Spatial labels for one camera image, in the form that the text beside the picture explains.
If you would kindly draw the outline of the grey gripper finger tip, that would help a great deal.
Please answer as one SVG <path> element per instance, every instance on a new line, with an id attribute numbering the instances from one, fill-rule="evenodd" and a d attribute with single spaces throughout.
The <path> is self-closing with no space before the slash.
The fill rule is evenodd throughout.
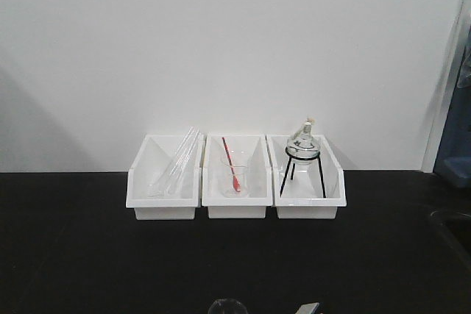
<path id="1" fill-rule="evenodd" d="M 319 308 L 319 302 L 302 304 L 299 306 L 295 314 L 315 314 Z"/>

